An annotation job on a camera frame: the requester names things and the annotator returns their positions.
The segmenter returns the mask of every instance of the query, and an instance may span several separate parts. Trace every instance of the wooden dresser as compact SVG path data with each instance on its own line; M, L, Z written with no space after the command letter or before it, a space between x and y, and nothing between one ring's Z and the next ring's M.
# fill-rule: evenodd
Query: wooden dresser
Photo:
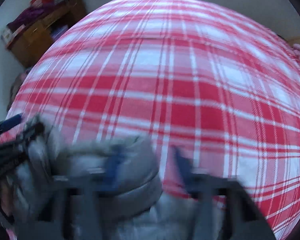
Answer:
M69 28L87 15L82 0L64 0L49 14L42 14L27 25L7 47L25 67L35 65L53 44L51 32L58 26Z

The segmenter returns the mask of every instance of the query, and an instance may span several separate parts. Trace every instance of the red and white plaid fabric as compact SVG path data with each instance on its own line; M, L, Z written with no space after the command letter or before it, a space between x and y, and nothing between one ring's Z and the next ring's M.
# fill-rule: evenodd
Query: red and white plaid fabric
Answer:
M69 143L150 134L178 196L170 146L182 146L194 166L237 176L284 239L300 218L298 67L273 32L221 6L115 0L43 55L8 117L40 112Z

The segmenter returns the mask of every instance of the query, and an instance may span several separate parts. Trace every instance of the bed sheet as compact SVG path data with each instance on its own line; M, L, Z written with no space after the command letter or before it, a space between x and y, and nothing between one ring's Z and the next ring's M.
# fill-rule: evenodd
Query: bed sheet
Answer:
M187 197L170 151L181 146L195 167L237 177L284 239L300 218L298 67L275 33L227 8L114 0L43 55L8 117L40 112L69 143L149 134L164 190Z

